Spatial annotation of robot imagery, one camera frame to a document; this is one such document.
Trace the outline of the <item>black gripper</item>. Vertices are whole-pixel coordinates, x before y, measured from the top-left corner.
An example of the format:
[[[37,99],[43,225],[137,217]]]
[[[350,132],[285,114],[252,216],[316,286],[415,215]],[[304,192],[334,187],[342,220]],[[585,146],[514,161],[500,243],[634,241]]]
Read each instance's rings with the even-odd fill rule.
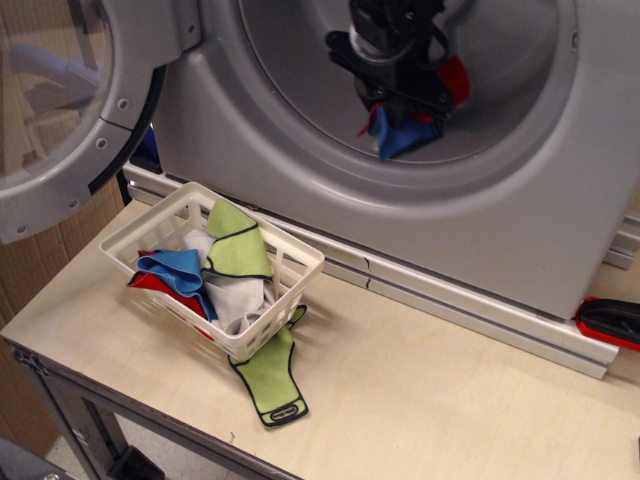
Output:
[[[349,34],[343,31],[329,32],[325,43],[330,60],[357,79],[356,91],[368,112],[389,100],[392,128],[401,128],[410,120],[413,107],[440,121],[450,118],[453,94],[434,70],[421,69],[410,55],[391,64],[367,63],[356,54]]]

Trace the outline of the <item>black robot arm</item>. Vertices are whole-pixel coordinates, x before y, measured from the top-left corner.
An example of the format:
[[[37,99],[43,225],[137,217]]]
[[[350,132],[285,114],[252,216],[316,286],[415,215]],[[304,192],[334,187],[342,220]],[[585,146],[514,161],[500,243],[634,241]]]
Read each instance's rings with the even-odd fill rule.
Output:
[[[449,59],[449,42],[434,18],[442,1],[350,1],[347,31],[325,36],[329,58],[354,77],[367,110],[377,104],[391,109],[400,125],[412,113],[446,121],[453,94],[437,75]]]

